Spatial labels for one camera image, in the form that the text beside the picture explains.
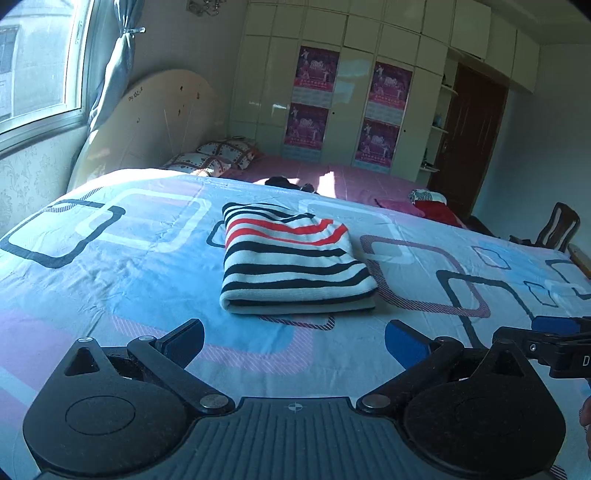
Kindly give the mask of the person's right hand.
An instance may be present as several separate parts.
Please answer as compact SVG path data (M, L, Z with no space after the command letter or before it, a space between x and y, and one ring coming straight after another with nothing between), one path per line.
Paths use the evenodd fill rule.
M588 397L579 410L579 424L585 429L587 434L591 429L591 397Z

